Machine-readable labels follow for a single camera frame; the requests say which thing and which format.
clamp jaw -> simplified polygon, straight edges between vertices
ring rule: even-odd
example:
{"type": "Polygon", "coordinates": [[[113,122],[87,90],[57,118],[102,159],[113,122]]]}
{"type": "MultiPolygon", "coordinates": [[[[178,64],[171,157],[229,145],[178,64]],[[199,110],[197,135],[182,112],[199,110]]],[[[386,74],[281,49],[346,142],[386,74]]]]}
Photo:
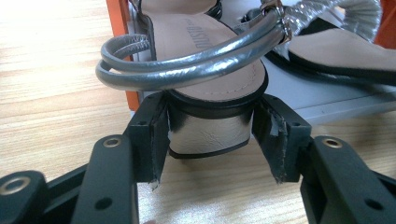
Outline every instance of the clamp jaw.
{"type": "MultiPolygon", "coordinates": [[[[49,183],[36,171],[0,179],[0,223],[138,223],[138,182],[158,183],[169,147],[168,100],[150,95],[123,134],[100,139],[90,162],[49,183]]],[[[371,171],[344,141],[264,94],[252,132],[278,183],[304,178],[310,223],[396,223],[396,181],[371,171]]]]}

metal buckle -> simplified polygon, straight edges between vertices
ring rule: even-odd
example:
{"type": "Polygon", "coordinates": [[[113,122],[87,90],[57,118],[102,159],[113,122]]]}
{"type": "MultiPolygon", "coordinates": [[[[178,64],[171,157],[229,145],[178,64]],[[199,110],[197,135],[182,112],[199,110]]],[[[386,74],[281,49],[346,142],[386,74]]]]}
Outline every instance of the metal buckle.
{"type": "Polygon", "coordinates": [[[262,11],[263,16],[267,15],[271,10],[275,10],[285,32],[285,37],[279,44],[291,41],[292,32],[289,22],[285,20],[285,10],[283,9],[282,2],[280,0],[262,0],[260,10],[262,11]]]}

silver strap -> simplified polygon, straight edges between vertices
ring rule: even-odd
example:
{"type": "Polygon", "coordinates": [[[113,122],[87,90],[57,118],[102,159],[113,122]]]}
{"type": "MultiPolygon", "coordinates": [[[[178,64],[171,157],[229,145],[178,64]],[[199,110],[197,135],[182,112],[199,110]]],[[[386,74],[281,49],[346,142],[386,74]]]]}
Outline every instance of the silver strap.
{"type": "Polygon", "coordinates": [[[126,91],[169,90],[225,76],[290,38],[279,8],[279,1],[263,7],[262,20],[247,32],[214,48],[172,60],[126,62],[125,57],[149,49],[149,41],[144,35],[114,37],[102,46],[103,60],[96,66],[96,75],[107,86],[126,91]]]}
{"type": "MultiPolygon", "coordinates": [[[[285,20],[293,35],[298,35],[311,21],[334,7],[346,10],[342,29],[373,42],[378,31],[382,7],[379,0],[303,0],[285,9],[285,20]]],[[[275,47],[274,51],[289,58],[289,43],[275,47]]]]}

screw hole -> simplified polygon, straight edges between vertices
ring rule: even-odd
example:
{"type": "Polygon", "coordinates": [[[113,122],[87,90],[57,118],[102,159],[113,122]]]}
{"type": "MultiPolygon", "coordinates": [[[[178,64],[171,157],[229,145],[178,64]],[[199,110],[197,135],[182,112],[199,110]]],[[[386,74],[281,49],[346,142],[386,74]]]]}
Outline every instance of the screw hole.
{"type": "Polygon", "coordinates": [[[382,206],[381,203],[374,201],[373,199],[366,199],[364,202],[367,204],[367,206],[375,209],[375,210],[383,210],[384,206],[382,206]]]}
{"type": "Polygon", "coordinates": [[[322,142],[324,145],[333,148],[341,148],[343,146],[343,144],[340,141],[331,138],[323,139],[322,142]]]}
{"type": "Polygon", "coordinates": [[[111,206],[111,204],[113,204],[113,201],[110,198],[105,197],[95,203],[95,209],[96,210],[105,210],[109,206],[111,206]]]}
{"type": "Polygon", "coordinates": [[[18,176],[8,180],[0,187],[0,195],[10,195],[19,192],[30,184],[27,176],[18,176]]]}
{"type": "Polygon", "coordinates": [[[103,143],[103,146],[105,146],[105,147],[116,147],[119,144],[121,144],[121,140],[119,138],[109,138],[103,143]]]}

wood grain surface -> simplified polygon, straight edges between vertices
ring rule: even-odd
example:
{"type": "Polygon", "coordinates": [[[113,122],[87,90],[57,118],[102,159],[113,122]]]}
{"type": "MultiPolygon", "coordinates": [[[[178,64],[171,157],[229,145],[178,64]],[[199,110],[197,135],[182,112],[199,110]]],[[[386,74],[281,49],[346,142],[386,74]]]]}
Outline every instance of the wood grain surface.
{"type": "MultiPolygon", "coordinates": [[[[106,1],[7,1],[0,7],[0,176],[38,170],[48,181],[122,133],[123,91],[94,67],[112,36],[106,1]]],[[[396,113],[314,127],[342,138],[374,170],[396,177],[396,113]]],[[[166,159],[161,185],[139,184],[142,223],[305,223],[299,184],[277,185],[258,145],[202,160],[166,159]]]]}

